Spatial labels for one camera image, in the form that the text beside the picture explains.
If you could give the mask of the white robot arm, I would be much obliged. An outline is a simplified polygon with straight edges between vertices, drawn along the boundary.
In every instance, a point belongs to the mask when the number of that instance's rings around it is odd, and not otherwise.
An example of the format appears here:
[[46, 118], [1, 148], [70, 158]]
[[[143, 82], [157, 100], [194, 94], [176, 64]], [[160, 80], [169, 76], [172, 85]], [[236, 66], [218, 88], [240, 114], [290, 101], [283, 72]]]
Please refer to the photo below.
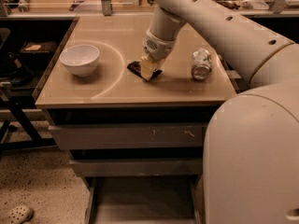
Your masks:
[[154, 0], [141, 74], [188, 23], [248, 83], [214, 113], [204, 143], [206, 224], [298, 224], [298, 46], [211, 0]]

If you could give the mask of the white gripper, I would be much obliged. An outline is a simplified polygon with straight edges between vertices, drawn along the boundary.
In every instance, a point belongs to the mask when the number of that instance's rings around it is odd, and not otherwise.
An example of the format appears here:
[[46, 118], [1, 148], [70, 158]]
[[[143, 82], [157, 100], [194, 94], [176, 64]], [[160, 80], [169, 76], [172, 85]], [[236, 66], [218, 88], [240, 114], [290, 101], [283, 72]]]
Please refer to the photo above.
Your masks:
[[175, 40], [165, 41], [154, 35], [150, 29], [146, 31], [143, 39], [143, 50], [147, 54], [141, 57], [140, 74], [146, 80], [151, 80], [161, 73], [164, 59], [172, 52]]

